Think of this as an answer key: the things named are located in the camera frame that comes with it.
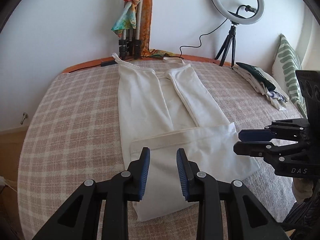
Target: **dark green fabric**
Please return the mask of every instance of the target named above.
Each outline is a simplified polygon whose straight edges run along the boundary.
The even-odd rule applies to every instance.
[[[263,82],[263,84],[266,86],[266,88],[268,89],[268,91],[274,91],[276,89],[276,86],[274,84],[272,84],[269,80],[267,80],[261,73],[259,70],[256,70],[255,66],[251,66],[249,64],[246,63],[241,63],[241,62],[236,62],[236,64],[249,71],[250,74],[259,82]]]

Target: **white fabric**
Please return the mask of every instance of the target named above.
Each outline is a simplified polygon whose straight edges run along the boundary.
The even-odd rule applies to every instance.
[[[134,203],[138,220],[145,221],[183,209],[176,164],[178,148],[189,160],[217,180],[244,179],[259,169],[254,158],[237,156],[238,141],[230,123],[190,64],[166,72],[141,68],[118,58],[119,125],[122,154],[127,168],[143,147],[150,148],[145,195]]]
[[[270,96],[268,96],[268,89],[263,85],[263,83],[257,81],[255,79],[254,76],[251,75],[251,73],[237,65],[233,66],[233,70],[236,71],[240,76],[242,76],[247,82],[249,82],[249,84],[254,88],[254,90],[257,93],[261,93],[262,95],[265,95],[268,99],[268,101],[271,102],[271,104],[278,109],[279,111],[283,111],[286,110],[287,107],[285,105],[284,102],[279,101],[275,98],[271,98]],[[274,80],[273,77],[271,77],[268,73],[264,72],[261,68],[256,67],[256,70],[260,71],[260,73],[267,79],[269,80],[272,84],[275,85],[276,89],[274,90],[275,92],[283,95],[287,100],[289,99],[288,95],[283,92],[283,90],[281,89],[281,87],[279,86],[279,84]]]

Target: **white wall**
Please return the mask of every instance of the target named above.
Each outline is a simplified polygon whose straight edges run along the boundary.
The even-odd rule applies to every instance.
[[[313,18],[310,44],[302,68],[320,71],[320,26],[315,18]]]
[[[315,17],[312,12],[309,10],[308,6],[304,5],[304,19],[301,29],[301,35],[298,41],[298,45],[295,49],[302,68],[305,67],[305,64],[308,61],[311,47],[315,41],[315,29],[318,23],[316,22]]]
[[[263,18],[253,25],[238,25],[236,61],[259,66],[270,72],[283,33],[296,48],[304,19],[302,0],[264,0]],[[256,0],[221,0],[235,12],[241,4],[256,6]],[[242,9],[242,16],[252,14]],[[199,36],[219,26],[224,17],[211,0],[153,0],[150,48],[180,53],[181,45],[199,45]],[[215,33],[202,37],[199,49],[182,48],[183,54],[214,58],[230,29],[227,21]],[[231,49],[227,61],[231,61]]]
[[[52,80],[69,66],[110,57],[123,0],[22,0],[0,34],[0,130],[28,125]]]
[[[228,9],[252,0],[222,0]],[[254,25],[237,27],[236,60],[269,69],[283,33],[295,48],[304,19],[301,0],[265,0],[266,11]],[[110,30],[122,0],[23,0],[0,34],[0,131],[28,125],[52,80],[65,68],[118,51]],[[224,18],[211,0],[153,0],[150,47],[179,52]],[[184,54],[213,58],[230,22],[204,37],[200,49]]]

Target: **white strap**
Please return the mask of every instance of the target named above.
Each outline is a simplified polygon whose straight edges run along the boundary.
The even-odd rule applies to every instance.
[[[170,64],[183,64],[184,66],[186,65],[186,63],[178,57],[164,57],[163,62]]]
[[[117,63],[122,61],[116,53],[112,53],[111,56],[115,59]]]

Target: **black cable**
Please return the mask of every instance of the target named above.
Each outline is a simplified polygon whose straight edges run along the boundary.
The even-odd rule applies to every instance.
[[[180,56],[179,56],[179,57],[181,57],[181,55],[182,55],[182,50],[181,50],[181,48],[183,48],[183,47],[186,47],[186,48],[200,48],[201,45],[202,45],[201,37],[202,37],[202,36],[209,35],[209,34],[215,32],[215,31],[218,30],[227,20],[228,20],[228,19],[226,18],[226,19],[224,20],[224,22],[221,23],[221,24],[220,24],[217,28],[215,28],[212,32],[209,32],[209,33],[207,33],[207,34],[202,34],[202,35],[200,35],[200,36],[199,36],[200,46],[181,46],[181,47],[179,48],[179,50],[180,50]]]
[[[176,58],[181,58],[181,59],[184,59],[183,57],[180,56],[170,56],[170,55],[163,55],[163,56],[160,56],[160,55],[151,55],[151,56],[145,56],[145,57],[151,57],[151,58],[154,58],[154,57],[161,57],[161,58],[164,58],[164,57],[176,57]]]
[[[240,10],[240,8],[241,8],[241,7],[247,7],[247,6],[246,6],[246,5],[244,5],[244,4],[240,5],[240,6],[238,7],[238,9],[237,9],[236,14],[238,14],[238,13],[239,13],[239,10]]]
[[[92,68],[92,67],[97,67],[97,66],[101,66],[101,64],[103,64],[103,63],[107,63],[107,62],[109,62],[109,61],[103,61],[103,62],[101,62],[100,64],[98,64],[98,65],[94,65],[94,66],[89,66],[89,67],[78,68],[78,69],[76,69],[76,70],[70,71],[69,73],[72,73],[72,72],[75,72],[75,71],[78,71],[78,70],[83,70],[83,69],[87,69],[87,68]]]
[[[0,194],[2,193],[2,191],[4,190],[5,187],[6,187],[6,186],[4,186],[4,187],[2,188],[2,190],[0,191]]]

